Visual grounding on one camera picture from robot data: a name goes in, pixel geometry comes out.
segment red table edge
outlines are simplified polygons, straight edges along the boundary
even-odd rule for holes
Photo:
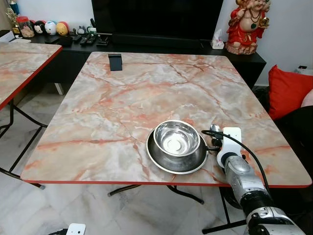
[[[173,185],[173,186],[205,186],[205,187],[230,187],[229,184],[200,184],[200,183],[175,183],[175,182],[122,182],[122,181],[49,181],[49,180],[23,180],[33,184],[90,184],[90,185]],[[270,185],[270,188],[307,188],[309,185]]]
[[[7,99],[5,99],[2,104],[0,104],[0,110],[13,99],[17,93],[19,93],[29,82],[34,78],[50,61],[56,57],[61,51],[63,47],[61,46],[55,53],[53,53],[35,72],[33,72],[15,91],[12,92],[11,95]]]

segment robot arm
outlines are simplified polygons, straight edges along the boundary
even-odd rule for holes
[[[223,134],[241,142],[240,128],[226,127]],[[217,155],[224,168],[226,180],[231,185],[238,203],[246,215],[250,235],[305,235],[295,223],[275,204],[250,165],[241,157],[241,146],[223,137],[222,148]]]

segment red statue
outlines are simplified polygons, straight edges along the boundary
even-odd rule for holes
[[[236,0],[239,7],[231,13],[226,49],[233,54],[255,53],[257,38],[262,38],[269,19],[270,0]]]

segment jar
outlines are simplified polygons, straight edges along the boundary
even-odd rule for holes
[[[31,23],[27,16],[18,16],[16,21],[19,24],[19,29],[24,38],[32,38],[35,36]]]

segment television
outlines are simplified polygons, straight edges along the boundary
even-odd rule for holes
[[[223,0],[92,0],[98,33],[212,39]]]

